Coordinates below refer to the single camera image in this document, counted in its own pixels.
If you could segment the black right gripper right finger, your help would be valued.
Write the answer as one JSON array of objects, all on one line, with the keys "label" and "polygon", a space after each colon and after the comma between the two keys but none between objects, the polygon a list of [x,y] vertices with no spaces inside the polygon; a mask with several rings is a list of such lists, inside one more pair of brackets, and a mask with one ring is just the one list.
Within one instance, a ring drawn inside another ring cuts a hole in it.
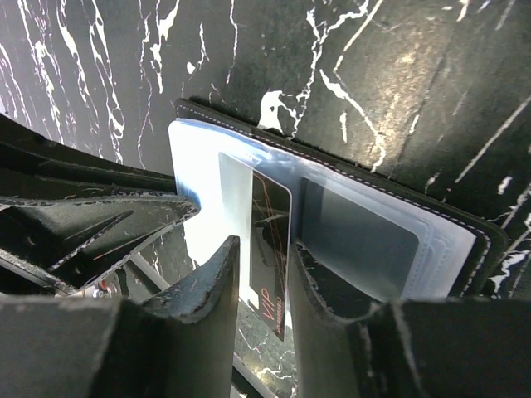
[{"label": "black right gripper right finger", "polygon": [[300,243],[289,272],[300,396],[529,396],[529,302],[364,302]]}]

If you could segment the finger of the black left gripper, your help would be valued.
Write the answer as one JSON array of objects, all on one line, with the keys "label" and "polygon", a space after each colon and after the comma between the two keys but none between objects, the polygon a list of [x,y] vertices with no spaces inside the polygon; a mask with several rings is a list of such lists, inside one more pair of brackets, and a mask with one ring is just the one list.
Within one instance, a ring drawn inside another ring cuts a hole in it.
[{"label": "finger of the black left gripper", "polygon": [[124,166],[67,147],[1,116],[1,168],[31,176],[176,192],[172,176]]},{"label": "finger of the black left gripper", "polygon": [[173,195],[5,206],[1,266],[36,290],[85,289],[197,213]]}]

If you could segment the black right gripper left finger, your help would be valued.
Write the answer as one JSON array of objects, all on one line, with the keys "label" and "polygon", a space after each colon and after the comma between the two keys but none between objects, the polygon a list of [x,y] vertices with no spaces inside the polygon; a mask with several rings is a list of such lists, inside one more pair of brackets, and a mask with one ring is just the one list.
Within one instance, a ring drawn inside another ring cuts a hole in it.
[{"label": "black right gripper left finger", "polygon": [[240,241],[144,303],[4,296],[4,397],[228,397]]}]

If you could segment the black leather card holder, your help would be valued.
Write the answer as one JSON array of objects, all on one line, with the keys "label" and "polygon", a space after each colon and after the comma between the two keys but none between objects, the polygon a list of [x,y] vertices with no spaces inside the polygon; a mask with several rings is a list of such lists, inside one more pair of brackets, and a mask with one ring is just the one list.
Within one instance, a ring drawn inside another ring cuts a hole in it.
[{"label": "black leather card holder", "polygon": [[186,99],[169,125],[178,191],[199,215],[190,254],[228,234],[276,231],[366,295],[461,297],[479,293],[508,244],[496,225],[352,163]]}]

